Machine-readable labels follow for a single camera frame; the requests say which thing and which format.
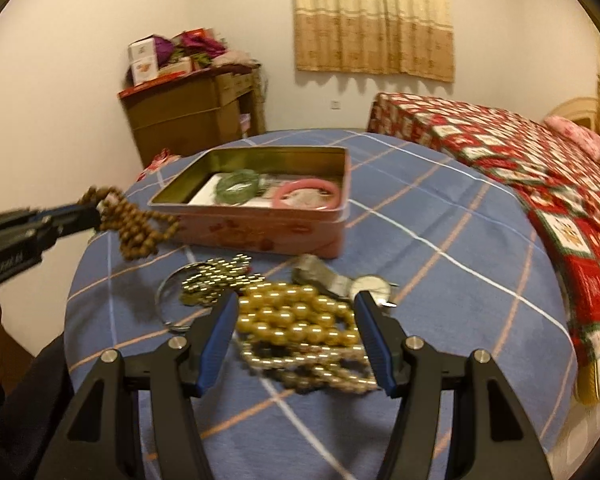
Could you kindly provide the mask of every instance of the pink tin box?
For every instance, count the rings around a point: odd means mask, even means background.
[[[335,209],[274,209],[265,200],[227,206],[209,203],[206,190],[219,173],[249,169],[260,174],[312,176],[340,187]],[[178,241],[239,251],[312,253],[336,258],[349,217],[350,158],[329,146],[253,146],[210,150],[187,166],[149,202],[180,218]]]

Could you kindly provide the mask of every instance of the pillow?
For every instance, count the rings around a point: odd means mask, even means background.
[[[556,115],[545,118],[544,125],[552,132],[575,143],[591,160],[600,165],[600,136],[596,132]]]

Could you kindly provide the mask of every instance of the red patterned bedspread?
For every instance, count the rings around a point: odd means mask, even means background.
[[[446,152],[518,192],[568,306],[579,364],[600,357],[600,166],[517,114],[435,97],[378,94],[368,130]]]

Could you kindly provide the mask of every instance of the white wall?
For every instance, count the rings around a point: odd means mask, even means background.
[[[129,186],[141,163],[116,97],[126,46],[175,35],[187,0],[12,0],[0,15],[0,211],[74,202],[91,184]],[[62,240],[0,289],[8,331],[38,352],[62,330],[86,243]]]
[[[576,0],[450,0],[457,77],[296,72],[292,0],[190,0],[195,27],[213,27],[259,59],[270,76],[270,130],[364,127],[378,91],[450,96],[508,108],[534,120],[563,101],[595,95],[592,24]],[[331,110],[331,100],[342,108]]]

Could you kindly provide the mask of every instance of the white box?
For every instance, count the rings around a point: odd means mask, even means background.
[[[158,57],[155,53],[154,38],[130,44],[129,63],[131,63],[135,86],[156,79],[158,77]]]

